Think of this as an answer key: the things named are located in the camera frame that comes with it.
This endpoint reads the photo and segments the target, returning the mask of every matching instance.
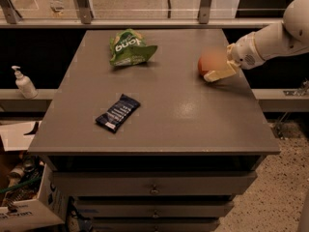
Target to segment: green snack bag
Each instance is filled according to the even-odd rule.
[[[157,45],[146,45],[141,34],[133,29],[118,33],[110,39],[110,51],[113,55],[109,61],[112,66],[132,66],[147,62],[156,52]]]

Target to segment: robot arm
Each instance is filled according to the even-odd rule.
[[[199,66],[201,75],[206,81],[212,82],[235,74],[239,68],[249,70],[261,66],[271,58],[309,52],[307,8],[309,0],[294,0],[285,11],[282,22],[252,32],[230,44],[226,53],[227,65],[208,65],[215,61],[202,57],[201,67]]]

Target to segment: gray tabletop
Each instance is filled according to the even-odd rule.
[[[208,84],[197,72],[206,45],[226,47],[222,30],[138,30],[158,45],[147,64],[113,68],[109,39],[88,31],[30,153],[47,155],[258,155],[279,152],[243,73]],[[95,119],[121,94],[141,102],[117,133]]]

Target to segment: black packet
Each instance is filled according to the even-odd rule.
[[[115,133],[127,117],[140,105],[140,102],[122,94],[119,100],[107,112],[97,117],[96,122]]]

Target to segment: pump dispenser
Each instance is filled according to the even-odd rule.
[[[21,94],[26,99],[34,98],[38,94],[38,90],[35,88],[30,78],[19,71],[19,66],[12,66],[12,69],[15,70],[16,85]]]

